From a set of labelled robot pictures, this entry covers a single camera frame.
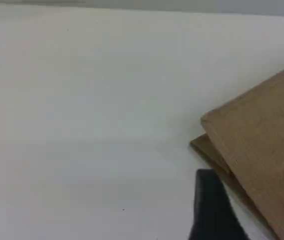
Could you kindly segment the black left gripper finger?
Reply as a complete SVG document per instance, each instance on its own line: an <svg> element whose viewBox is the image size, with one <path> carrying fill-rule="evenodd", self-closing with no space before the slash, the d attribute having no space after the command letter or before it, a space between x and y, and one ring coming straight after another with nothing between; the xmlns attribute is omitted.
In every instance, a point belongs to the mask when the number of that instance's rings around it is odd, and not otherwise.
<svg viewBox="0 0 284 240"><path fill-rule="evenodd" d="M248 240L223 183L212 169L196 171L190 240Z"/></svg>

